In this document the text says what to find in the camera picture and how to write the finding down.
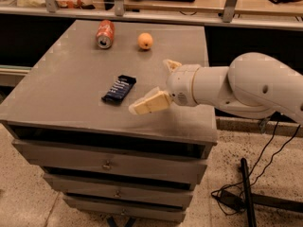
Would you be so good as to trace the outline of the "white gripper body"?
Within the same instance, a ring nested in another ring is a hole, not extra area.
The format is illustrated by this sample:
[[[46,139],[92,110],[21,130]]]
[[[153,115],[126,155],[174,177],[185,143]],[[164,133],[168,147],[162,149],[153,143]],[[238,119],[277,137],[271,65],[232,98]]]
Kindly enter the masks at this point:
[[[200,68],[199,64],[185,64],[176,67],[170,73],[167,79],[167,91],[174,103],[190,107],[197,105],[193,96],[193,81]]]

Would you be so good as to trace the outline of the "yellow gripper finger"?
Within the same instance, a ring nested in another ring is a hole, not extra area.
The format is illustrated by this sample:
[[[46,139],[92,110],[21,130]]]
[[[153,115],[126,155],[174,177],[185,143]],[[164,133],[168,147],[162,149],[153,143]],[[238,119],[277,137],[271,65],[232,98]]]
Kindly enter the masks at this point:
[[[168,72],[171,74],[174,72],[178,67],[181,66],[181,63],[178,61],[173,60],[163,60],[164,66],[168,69]]]
[[[129,111],[131,114],[149,114],[166,110],[171,103],[172,99],[169,93],[159,87],[155,87],[131,104]]]

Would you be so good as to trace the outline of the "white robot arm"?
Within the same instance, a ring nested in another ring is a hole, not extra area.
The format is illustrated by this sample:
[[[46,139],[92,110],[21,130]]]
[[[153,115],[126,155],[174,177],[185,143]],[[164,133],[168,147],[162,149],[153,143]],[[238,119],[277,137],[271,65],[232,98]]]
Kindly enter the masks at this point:
[[[165,60],[167,88],[154,88],[130,107],[132,114],[166,110],[173,103],[210,105],[252,119],[278,112],[303,124],[303,75],[265,54],[244,53],[228,66],[203,67]]]

